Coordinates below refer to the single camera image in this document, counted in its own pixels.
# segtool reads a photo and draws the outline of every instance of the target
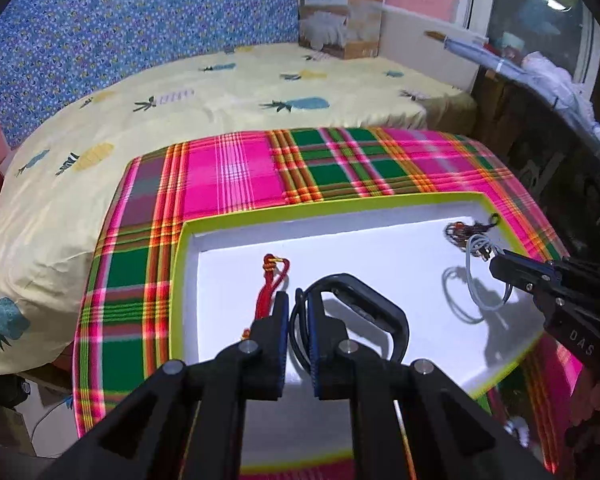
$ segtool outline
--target yellow bedsheet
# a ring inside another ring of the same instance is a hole
[[[396,63],[293,44],[183,59],[67,106],[23,143],[0,195],[0,374],[50,362],[74,338],[93,248],[135,156],[236,130],[468,133],[474,115],[467,94]]]

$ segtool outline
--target blue patterned wallpaper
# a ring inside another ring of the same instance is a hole
[[[297,38],[296,0],[12,0],[0,16],[0,125],[15,146],[146,68]]]

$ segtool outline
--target blue gripper pad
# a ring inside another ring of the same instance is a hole
[[[318,384],[318,336],[316,332],[315,309],[311,295],[306,300],[307,328],[309,333],[309,366],[311,367],[311,382],[314,386],[314,396],[318,397],[320,393],[320,384]]]
[[[280,319],[280,347],[278,357],[280,359],[280,378],[278,381],[279,387],[279,396],[282,396],[282,389],[285,387],[285,372],[286,372],[286,345],[287,345],[287,335],[289,329],[289,296],[284,294],[284,300],[280,305],[282,308],[282,316]]]

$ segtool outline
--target red cord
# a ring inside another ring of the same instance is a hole
[[[278,270],[276,265],[278,262],[282,263],[282,271],[280,271],[278,277],[274,280],[273,275],[275,271]],[[264,286],[260,289],[258,299],[256,300],[256,314],[254,320],[262,319],[269,315],[273,293],[280,286],[289,272],[289,260],[286,258],[277,258],[273,254],[266,254],[262,268],[264,269]],[[242,332],[242,339],[248,339],[250,335],[251,329],[246,328],[244,329],[244,332]]]

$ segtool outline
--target white wire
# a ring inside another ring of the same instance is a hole
[[[472,235],[466,243],[466,258],[465,258],[465,267],[466,267],[466,282],[469,286],[469,294],[471,295],[471,299],[474,300],[474,303],[481,309],[487,310],[488,312],[495,312],[496,310],[501,309],[507,301],[509,301],[509,297],[513,292],[513,286],[507,283],[507,286],[504,290],[504,296],[500,303],[496,305],[487,305],[481,300],[480,296],[478,296],[478,291],[474,285],[474,279],[471,276],[471,257],[474,251],[480,250],[481,248],[491,249],[494,253],[504,254],[502,247],[493,243],[488,236],[483,234]]]

